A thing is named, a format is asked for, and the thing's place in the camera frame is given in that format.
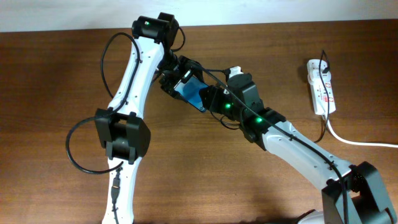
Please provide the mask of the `blue Galaxy smartphone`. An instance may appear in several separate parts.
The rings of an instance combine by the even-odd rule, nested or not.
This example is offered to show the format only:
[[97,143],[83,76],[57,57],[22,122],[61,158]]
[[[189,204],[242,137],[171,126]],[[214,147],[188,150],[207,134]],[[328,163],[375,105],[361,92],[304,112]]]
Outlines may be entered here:
[[191,77],[186,83],[179,81],[174,86],[174,90],[178,92],[185,101],[194,106],[200,112],[204,113],[206,109],[203,107],[199,91],[207,87],[207,84],[199,81],[196,77]]

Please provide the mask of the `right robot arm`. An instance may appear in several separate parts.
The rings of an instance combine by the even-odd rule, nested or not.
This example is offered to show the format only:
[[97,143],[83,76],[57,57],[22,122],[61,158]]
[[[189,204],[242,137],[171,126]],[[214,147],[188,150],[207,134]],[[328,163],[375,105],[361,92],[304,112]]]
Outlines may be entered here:
[[324,150],[271,108],[266,108],[249,73],[199,91],[203,106],[239,123],[244,137],[281,158],[322,194],[322,211],[301,223],[397,223],[397,214],[378,170],[354,165]]

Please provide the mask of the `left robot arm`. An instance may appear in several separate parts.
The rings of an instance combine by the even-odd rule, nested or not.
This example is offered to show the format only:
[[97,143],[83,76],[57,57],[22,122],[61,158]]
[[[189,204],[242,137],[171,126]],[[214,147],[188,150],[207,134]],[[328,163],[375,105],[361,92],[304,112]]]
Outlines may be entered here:
[[161,89],[200,112],[199,96],[206,85],[192,61],[177,57],[172,46],[180,26],[171,14],[139,17],[132,23],[130,58],[117,93],[105,110],[96,111],[95,126],[108,158],[109,189],[103,223],[134,223],[133,196],[139,164],[146,155],[151,133],[144,107],[156,78]]

